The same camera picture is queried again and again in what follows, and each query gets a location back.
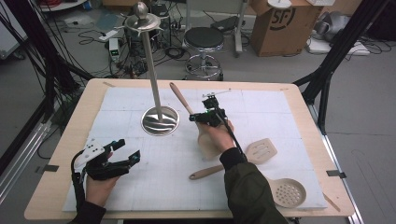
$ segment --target wooden handle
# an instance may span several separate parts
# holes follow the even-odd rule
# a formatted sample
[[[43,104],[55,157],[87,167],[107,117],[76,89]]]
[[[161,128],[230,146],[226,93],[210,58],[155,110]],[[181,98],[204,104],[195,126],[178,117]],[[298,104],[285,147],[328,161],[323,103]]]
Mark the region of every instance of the wooden handle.
[[[193,114],[189,104],[187,104],[186,99],[184,99],[183,94],[181,94],[180,90],[175,85],[175,83],[171,82],[171,83],[169,83],[169,86],[171,87],[171,89],[174,92],[175,96],[177,96],[178,100],[184,105],[184,107],[186,107],[186,109],[189,112],[189,114]]]
[[[213,175],[214,173],[217,173],[218,171],[221,171],[224,169],[223,165],[217,165],[217,166],[212,166],[209,168],[206,168],[204,170],[197,171],[190,175],[191,180],[196,180],[200,179],[202,177],[208,176],[208,175]]]

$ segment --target round metal base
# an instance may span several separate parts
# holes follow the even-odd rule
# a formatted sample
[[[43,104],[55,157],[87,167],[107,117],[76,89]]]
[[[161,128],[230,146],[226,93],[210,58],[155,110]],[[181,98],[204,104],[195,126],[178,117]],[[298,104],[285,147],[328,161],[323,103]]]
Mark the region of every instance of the round metal base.
[[[157,108],[152,107],[142,117],[141,123],[146,133],[163,136],[174,131],[179,123],[179,116],[176,110],[168,106],[161,106],[163,120],[158,119]]]
[[[217,75],[221,68],[220,63],[212,56],[194,55],[186,61],[186,70],[188,73],[200,77],[209,78]]]

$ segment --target wooden spoon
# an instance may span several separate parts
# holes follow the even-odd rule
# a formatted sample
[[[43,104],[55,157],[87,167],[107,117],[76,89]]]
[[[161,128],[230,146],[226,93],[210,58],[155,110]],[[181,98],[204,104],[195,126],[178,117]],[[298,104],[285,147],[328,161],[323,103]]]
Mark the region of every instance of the wooden spoon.
[[[183,94],[181,94],[180,90],[178,87],[175,85],[175,83],[171,82],[169,83],[169,86],[171,87],[173,93],[175,96],[178,98],[178,100],[184,105],[184,107],[187,109],[189,114],[194,114],[187,103],[186,99],[184,98]],[[200,147],[202,153],[204,154],[204,157],[207,160],[213,159],[214,157],[218,156],[221,152],[213,145],[212,140],[210,139],[210,136],[207,132],[205,132],[202,128],[200,123],[195,122],[195,124],[198,127],[198,146]]]
[[[277,153],[275,146],[269,138],[262,139],[247,146],[247,160],[254,164],[263,164],[269,159],[273,158]],[[202,177],[213,175],[214,173],[223,170],[223,165],[212,166],[190,175],[189,179],[196,180]]]

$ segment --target person's hand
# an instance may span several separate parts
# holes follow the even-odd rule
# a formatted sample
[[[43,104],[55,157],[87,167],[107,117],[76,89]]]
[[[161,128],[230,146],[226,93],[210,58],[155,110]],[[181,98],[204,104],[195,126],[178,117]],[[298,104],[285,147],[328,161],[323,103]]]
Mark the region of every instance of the person's hand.
[[[107,180],[94,180],[88,175],[85,201],[104,207],[119,178],[116,176]]]
[[[203,131],[207,132],[212,140],[213,144],[222,152],[225,152],[227,149],[235,147],[233,143],[233,139],[227,131],[227,128],[224,124],[220,124],[218,127],[212,127],[207,124],[200,124]],[[231,130],[233,130],[233,124],[230,120],[228,120],[228,125]]]

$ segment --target round stool seat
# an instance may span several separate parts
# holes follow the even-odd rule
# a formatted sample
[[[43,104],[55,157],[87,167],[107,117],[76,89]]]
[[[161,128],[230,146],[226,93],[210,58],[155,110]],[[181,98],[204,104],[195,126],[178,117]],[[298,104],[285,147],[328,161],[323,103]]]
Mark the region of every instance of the round stool seat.
[[[197,49],[216,49],[223,45],[224,37],[219,30],[209,27],[194,27],[186,32],[187,45]]]

